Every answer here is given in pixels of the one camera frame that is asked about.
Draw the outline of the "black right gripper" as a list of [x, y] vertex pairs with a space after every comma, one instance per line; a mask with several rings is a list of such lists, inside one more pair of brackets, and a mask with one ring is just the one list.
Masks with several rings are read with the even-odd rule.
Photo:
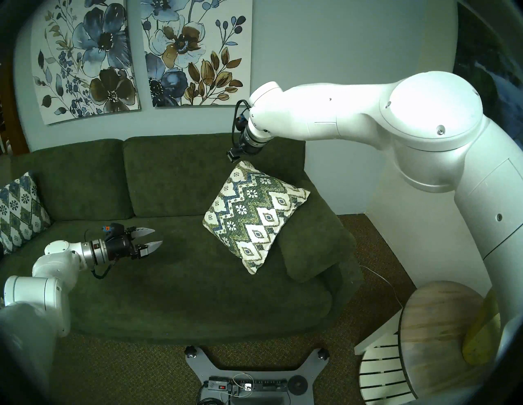
[[258, 154], [271, 140], [271, 137], [261, 136], [251, 129], [236, 129], [231, 131], [232, 147], [227, 152], [230, 162], [238, 161], [243, 155]]

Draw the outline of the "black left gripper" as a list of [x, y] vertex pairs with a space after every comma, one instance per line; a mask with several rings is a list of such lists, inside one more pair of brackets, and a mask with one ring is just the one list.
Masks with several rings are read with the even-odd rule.
[[109, 261], [121, 258], [142, 259], [156, 251], [163, 241], [153, 241], [146, 244], [138, 244], [136, 247], [132, 241], [151, 233], [155, 230], [145, 227], [132, 227], [132, 231], [124, 231], [123, 234], [111, 236], [108, 234], [104, 239], [107, 258]]

